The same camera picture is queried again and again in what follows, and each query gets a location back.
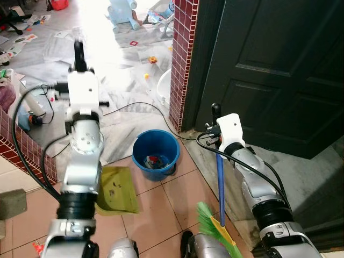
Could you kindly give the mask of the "silver left robot leg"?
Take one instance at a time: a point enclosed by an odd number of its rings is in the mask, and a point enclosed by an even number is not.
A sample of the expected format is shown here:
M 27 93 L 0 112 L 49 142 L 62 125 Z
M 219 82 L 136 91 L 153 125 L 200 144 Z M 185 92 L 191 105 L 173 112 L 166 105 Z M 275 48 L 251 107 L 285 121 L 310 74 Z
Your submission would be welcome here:
M 114 241 L 106 258 L 139 258 L 137 243 L 130 238 Z

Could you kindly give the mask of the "silver robot leg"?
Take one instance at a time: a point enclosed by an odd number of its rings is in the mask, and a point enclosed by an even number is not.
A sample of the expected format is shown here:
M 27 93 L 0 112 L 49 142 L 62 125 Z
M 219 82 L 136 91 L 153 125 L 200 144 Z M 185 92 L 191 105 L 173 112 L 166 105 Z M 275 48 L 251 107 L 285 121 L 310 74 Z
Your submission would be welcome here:
M 106 258 L 139 258 L 137 243 L 130 238 L 114 241 Z
M 184 231 L 180 241 L 180 258 L 232 258 L 221 243 L 203 233 Z

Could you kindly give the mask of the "red plastic object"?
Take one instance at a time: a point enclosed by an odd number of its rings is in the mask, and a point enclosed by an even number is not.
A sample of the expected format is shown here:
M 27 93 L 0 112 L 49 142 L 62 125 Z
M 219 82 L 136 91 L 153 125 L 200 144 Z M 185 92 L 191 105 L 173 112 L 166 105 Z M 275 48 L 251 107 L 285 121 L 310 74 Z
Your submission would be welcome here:
M 63 10 L 69 7 L 69 0 L 49 0 L 52 10 Z

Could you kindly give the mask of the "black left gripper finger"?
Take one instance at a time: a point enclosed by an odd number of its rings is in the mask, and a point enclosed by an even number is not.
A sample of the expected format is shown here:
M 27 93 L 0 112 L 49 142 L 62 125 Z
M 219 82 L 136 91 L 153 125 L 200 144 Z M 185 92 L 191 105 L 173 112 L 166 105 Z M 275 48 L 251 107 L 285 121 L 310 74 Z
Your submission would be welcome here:
M 84 45 L 82 41 L 77 40 L 74 42 L 74 54 L 75 54 L 74 71 L 77 71 L 77 72 L 88 71 L 88 65 L 86 64 L 86 60 L 84 57 Z

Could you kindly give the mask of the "white basin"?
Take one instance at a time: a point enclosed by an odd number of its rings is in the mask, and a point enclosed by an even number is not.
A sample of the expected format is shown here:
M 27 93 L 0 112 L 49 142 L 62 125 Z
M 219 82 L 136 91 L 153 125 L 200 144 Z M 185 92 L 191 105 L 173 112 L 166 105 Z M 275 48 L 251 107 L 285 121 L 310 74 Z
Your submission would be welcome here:
M 167 69 L 167 71 L 160 76 L 156 85 L 158 100 L 163 106 L 170 105 L 170 79 L 171 69 Z

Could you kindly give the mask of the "green broom with blue handle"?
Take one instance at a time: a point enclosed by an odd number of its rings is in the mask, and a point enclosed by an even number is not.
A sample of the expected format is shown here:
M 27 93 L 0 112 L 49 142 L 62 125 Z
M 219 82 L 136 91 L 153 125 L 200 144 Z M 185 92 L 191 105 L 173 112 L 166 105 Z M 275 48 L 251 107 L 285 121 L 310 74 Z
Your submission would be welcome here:
M 219 200 L 219 216 L 214 217 L 211 214 L 209 205 L 204 202 L 197 203 L 197 212 L 199 213 L 198 221 L 200 223 L 200 236 L 206 236 L 211 239 L 212 243 L 218 243 L 219 247 L 215 249 L 218 255 L 209 256 L 208 258 L 243 258 L 238 244 L 231 237 L 226 226 L 229 220 L 226 216 L 225 186 L 224 186 L 224 164 L 222 155 L 216 150 L 214 153 L 214 162 L 216 163 L 217 194 Z

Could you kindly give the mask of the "red tiled pillar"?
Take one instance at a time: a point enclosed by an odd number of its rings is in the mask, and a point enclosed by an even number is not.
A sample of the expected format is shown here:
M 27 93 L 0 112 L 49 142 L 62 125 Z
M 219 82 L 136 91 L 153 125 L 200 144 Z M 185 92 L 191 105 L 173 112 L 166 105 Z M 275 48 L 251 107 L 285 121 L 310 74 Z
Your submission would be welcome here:
M 169 121 L 182 132 L 187 86 L 191 70 L 192 47 L 196 36 L 200 0 L 172 0 L 174 5 L 174 42 L 170 69 Z

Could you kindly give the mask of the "yellow-green dustpan with red handle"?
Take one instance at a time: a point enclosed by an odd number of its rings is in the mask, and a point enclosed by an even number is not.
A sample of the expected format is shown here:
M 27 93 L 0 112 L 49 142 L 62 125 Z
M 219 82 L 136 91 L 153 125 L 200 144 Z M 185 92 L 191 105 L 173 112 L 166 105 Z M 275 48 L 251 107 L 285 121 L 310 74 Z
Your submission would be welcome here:
M 96 212 L 101 216 L 139 213 L 130 167 L 103 167 Z

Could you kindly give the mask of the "blue plastic bucket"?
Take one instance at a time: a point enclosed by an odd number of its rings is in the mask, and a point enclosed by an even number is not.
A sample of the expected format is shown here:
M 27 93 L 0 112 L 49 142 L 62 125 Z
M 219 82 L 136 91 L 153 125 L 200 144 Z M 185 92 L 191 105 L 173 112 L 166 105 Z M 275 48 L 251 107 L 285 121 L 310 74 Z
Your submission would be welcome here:
M 164 169 L 147 169 L 144 163 L 148 155 L 163 157 L 167 166 Z M 180 155 L 179 142 L 172 133 L 163 130 L 148 130 L 136 138 L 131 157 L 145 179 L 159 182 L 176 172 Z

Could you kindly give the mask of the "red rubbish wrapper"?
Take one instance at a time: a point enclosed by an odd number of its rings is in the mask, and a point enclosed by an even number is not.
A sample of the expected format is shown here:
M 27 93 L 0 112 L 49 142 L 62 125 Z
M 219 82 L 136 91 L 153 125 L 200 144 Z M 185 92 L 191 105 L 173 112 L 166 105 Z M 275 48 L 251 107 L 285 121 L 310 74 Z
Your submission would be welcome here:
M 34 250 L 36 251 L 37 256 L 40 257 L 42 255 L 42 252 L 44 251 L 45 245 L 39 243 L 38 241 L 34 241 L 32 243 L 32 246 L 33 246 Z

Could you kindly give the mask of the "pink plastic bag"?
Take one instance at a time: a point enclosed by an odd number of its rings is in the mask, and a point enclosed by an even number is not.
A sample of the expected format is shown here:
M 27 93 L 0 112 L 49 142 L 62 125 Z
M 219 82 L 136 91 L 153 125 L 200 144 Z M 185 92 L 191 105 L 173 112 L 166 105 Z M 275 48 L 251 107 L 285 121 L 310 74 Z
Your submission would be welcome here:
M 9 113 L 16 108 L 17 86 L 8 78 L 0 78 L 0 108 Z

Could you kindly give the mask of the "dark panelled door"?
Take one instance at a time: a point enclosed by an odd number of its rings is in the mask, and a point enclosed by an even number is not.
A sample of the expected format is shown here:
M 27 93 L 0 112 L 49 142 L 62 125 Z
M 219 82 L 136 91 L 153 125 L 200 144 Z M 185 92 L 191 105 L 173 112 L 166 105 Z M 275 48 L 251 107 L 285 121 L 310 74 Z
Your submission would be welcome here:
M 343 134 L 343 0 L 226 0 L 197 111 L 239 115 L 249 145 L 311 159 Z

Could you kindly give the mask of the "silver right robot leg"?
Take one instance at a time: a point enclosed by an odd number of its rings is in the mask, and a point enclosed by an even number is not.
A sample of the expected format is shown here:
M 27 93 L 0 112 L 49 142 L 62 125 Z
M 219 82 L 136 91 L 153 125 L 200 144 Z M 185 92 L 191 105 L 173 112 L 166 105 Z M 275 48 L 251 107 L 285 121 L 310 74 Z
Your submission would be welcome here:
M 180 241 L 180 258 L 232 258 L 221 243 L 203 233 L 184 231 Z

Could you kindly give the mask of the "low red tiled wall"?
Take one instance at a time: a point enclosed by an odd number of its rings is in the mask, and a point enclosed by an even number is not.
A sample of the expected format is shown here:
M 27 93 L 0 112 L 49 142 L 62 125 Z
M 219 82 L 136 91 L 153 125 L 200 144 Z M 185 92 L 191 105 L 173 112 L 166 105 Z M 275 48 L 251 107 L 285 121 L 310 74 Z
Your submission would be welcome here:
M 39 147 L 19 125 L 15 125 L 15 136 L 19 147 L 15 147 L 11 125 L 11 116 L 0 109 L 0 156 L 25 175 L 33 174 L 45 183 L 56 184 L 59 180 L 54 158 L 48 155 L 41 158 L 44 148 Z

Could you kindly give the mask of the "grey stone block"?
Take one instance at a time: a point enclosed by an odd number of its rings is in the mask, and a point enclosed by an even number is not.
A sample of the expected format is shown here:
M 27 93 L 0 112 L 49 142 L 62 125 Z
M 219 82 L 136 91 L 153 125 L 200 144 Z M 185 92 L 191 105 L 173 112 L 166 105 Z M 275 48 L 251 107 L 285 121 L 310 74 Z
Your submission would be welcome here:
M 0 220 L 11 219 L 27 211 L 24 189 L 0 192 Z

